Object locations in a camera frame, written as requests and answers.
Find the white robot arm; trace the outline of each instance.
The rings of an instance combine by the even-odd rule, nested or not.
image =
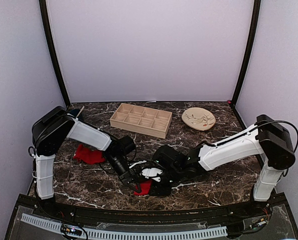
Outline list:
[[[168,195],[171,183],[183,177],[205,174],[218,166],[252,155],[264,155],[265,163],[254,186],[255,201],[265,202],[281,178],[284,170],[295,162],[295,155],[287,129],[266,115],[257,117],[257,123],[242,132],[213,144],[202,142],[184,155],[168,145],[161,146],[147,161],[146,167],[129,167],[126,154],[136,146],[125,136],[117,139],[56,107],[32,127],[29,153],[34,157],[36,192],[42,199],[54,196],[53,163],[63,141],[74,139],[103,151],[103,155],[119,175],[123,184],[141,192],[140,183],[152,178],[152,195]]]

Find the plate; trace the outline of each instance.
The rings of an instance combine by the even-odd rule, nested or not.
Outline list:
[[[216,123],[215,116],[210,111],[201,107],[188,108],[183,112],[181,119],[189,127],[199,131],[209,130]]]

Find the black vertical pole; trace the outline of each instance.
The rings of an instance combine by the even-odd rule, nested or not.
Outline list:
[[[253,50],[253,45],[254,45],[255,36],[256,36],[256,29],[257,29],[257,24],[258,24],[258,18],[259,18],[259,12],[260,12],[260,5],[261,5],[261,0],[254,0],[247,45],[245,47],[245,52],[244,52],[244,56],[243,56],[243,61],[242,61],[238,81],[235,86],[235,90],[234,90],[232,100],[231,100],[231,103],[234,106],[237,104],[241,89],[243,87],[246,72],[248,69],[248,64],[250,61],[251,52]]]
[[[41,11],[42,23],[44,28],[44,34],[47,40],[47,45],[49,48],[49,53],[50,53],[54,73],[57,78],[64,103],[67,107],[69,107],[71,103],[66,90],[63,76],[61,74],[61,70],[60,70],[60,66],[59,66],[59,62],[56,54],[56,49],[55,49],[54,40],[51,33],[51,28],[50,28],[49,17],[48,17],[47,3],[46,3],[46,0],[39,0],[39,3],[40,3],[40,11]]]

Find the marble surface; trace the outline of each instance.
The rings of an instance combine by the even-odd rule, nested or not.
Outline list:
[[[242,130],[226,102],[130,102],[172,112],[172,121],[166,139],[134,133],[110,126],[110,117],[119,102],[75,103],[70,109],[84,106],[84,120],[121,138],[131,136],[137,147],[135,162],[150,160],[161,145],[170,145],[186,154],[203,140],[216,142]],[[184,110],[205,108],[216,118],[208,131],[197,131],[181,120]],[[80,143],[65,140],[54,162],[54,192],[56,201],[76,206],[112,210],[162,211],[184,210],[241,203],[250,199],[251,188],[258,179],[260,165],[254,156],[224,164],[206,175],[174,183],[170,196],[135,196],[122,185],[116,174],[107,174],[98,164],[87,165],[73,159]]]

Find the red object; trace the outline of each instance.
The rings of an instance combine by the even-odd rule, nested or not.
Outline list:
[[[99,164],[103,163],[105,159],[103,158],[103,152],[99,150],[90,150],[84,145],[80,144],[75,151],[73,159],[78,161],[84,161],[86,164]]]
[[[134,191],[133,194],[138,195],[138,196],[139,195],[148,195],[152,183],[153,183],[152,179],[149,179],[148,181],[140,183],[141,193],[137,193]]]

